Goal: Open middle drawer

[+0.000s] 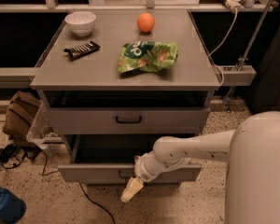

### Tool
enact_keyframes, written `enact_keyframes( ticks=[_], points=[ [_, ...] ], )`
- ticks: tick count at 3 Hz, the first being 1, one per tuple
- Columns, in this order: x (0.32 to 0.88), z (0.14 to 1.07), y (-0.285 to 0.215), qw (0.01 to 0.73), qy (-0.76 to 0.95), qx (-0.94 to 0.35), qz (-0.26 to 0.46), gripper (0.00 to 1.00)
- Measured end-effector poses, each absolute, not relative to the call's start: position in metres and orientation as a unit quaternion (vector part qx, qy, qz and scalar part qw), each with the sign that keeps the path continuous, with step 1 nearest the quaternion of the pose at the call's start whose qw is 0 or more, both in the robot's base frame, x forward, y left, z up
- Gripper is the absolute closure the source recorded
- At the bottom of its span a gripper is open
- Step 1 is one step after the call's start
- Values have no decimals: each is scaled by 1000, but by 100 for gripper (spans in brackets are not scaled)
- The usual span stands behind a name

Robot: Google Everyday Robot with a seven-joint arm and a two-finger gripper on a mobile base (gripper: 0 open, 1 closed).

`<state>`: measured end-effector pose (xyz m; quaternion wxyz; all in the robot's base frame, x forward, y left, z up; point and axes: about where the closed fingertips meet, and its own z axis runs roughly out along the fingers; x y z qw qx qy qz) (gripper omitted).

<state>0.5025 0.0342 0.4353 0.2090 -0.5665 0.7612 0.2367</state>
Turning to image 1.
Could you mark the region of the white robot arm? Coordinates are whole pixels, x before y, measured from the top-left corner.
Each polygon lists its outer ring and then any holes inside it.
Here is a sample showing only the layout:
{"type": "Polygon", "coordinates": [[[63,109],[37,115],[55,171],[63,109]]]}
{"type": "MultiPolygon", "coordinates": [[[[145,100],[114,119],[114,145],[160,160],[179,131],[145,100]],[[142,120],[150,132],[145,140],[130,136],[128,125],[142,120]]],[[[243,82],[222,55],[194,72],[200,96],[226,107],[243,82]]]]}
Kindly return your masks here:
{"type": "Polygon", "coordinates": [[[280,224],[280,111],[258,113],[226,132],[159,138],[135,158],[121,200],[128,202],[146,183],[192,158],[227,164],[225,224],[280,224]]]}

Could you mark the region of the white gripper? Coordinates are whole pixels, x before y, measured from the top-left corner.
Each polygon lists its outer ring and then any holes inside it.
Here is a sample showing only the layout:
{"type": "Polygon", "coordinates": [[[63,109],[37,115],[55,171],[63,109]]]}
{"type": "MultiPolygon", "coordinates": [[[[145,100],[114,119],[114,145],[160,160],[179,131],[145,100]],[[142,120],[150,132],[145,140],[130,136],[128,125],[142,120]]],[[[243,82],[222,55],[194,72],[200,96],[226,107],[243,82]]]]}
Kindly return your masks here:
{"type": "Polygon", "coordinates": [[[120,199],[127,203],[135,194],[144,186],[144,183],[156,179],[159,174],[165,170],[165,165],[159,161],[153,152],[146,153],[142,156],[134,157],[134,174],[131,177],[122,192],[120,199]]]}

